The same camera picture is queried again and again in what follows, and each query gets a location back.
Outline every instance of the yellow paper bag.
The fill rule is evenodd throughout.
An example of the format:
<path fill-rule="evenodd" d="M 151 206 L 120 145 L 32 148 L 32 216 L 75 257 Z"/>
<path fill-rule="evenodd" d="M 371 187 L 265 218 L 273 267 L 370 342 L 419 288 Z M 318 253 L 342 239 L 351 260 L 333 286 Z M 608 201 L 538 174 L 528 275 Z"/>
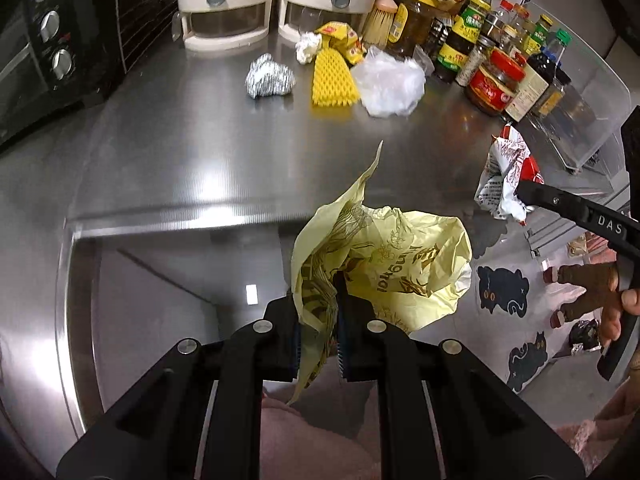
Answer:
<path fill-rule="evenodd" d="M 456 310 L 470 286 L 472 252 L 458 218 L 362 202 L 371 167 L 335 202 L 321 206 L 296 238 L 293 298 L 302 324 L 298 386 L 292 401 L 326 361 L 338 306 L 338 270 L 350 294 L 369 300 L 379 319 L 413 332 Z"/>

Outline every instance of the cat decal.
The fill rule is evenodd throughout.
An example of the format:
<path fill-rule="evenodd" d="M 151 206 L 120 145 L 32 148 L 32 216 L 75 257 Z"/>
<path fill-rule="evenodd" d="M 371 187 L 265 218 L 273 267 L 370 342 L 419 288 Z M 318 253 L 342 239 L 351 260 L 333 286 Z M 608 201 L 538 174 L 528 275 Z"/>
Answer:
<path fill-rule="evenodd" d="M 499 306 L 512 316 L 525 316 L 529 280 L 523 277 L 520 269 L 511 272 L 508 269 L 478 267 L 477 272 L 480 277 L 480 308 L 486 308 L 493 314 L 494 308 Z"/>
<path fill-rule="evenodd" d="M 519 393 L 524 383 L 533 378 L 547 359 L 545 333 L 538 332 L 534 343 L 526 342 L 520 348 L 511 350 L 507 386 Z"/>

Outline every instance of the transparent storage container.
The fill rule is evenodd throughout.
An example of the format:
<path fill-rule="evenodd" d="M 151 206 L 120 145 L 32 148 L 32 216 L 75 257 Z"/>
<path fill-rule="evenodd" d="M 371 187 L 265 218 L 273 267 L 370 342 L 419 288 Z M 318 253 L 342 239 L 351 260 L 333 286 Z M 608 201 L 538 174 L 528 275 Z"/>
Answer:
<path fill-rule="evenodd" d="M 534 22 L 542 13 L 550 16 L 535 4 L 527 5 L 527 10 Z M 573 38 L 561 60 L 562 70 L 572 82 L 558 106 L 545 119 L 535 121 L 534 126 L 544 131 L 569 171 L 580 171 L 590 162 L 588 168 L 603 168 L 612 177 L 612 166 L 619 166 L 614 159 L 619 159 L 622 152 L 612 152 L 602 161 L 598 156 L 592 157 L 612 136 L 620 136 L 620 126 L 632 110 L 629 90 L 582 38 L 555 16 L 552 19 L 555 25 L 550 37 L 558 28 L 564 28 Z"/>

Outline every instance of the red jar lid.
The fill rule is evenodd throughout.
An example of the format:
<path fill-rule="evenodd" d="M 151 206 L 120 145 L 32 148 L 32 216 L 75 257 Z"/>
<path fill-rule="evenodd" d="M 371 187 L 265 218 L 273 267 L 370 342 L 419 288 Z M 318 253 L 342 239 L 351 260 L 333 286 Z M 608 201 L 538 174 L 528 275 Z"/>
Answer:
<path fill-rule="evenodd" d="M 500 49 L 494 48 L 490 59 L 492 64 L 502 70 L 511 79 L 515 79 L 518 83 L 524 79 L 524 70 Z"/>

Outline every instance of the jar of chili sauce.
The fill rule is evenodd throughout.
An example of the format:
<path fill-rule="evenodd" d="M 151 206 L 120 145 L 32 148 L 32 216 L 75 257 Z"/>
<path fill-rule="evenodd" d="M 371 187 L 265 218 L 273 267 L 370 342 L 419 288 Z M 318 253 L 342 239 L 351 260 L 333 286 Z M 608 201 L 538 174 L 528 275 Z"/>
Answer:
<path fill-rule="evenodd" d="M 524 70 L 503 51 L 494 48 L 466 87 L 466 96 L 483 112 L 500 115 L 518 92 Z"/>

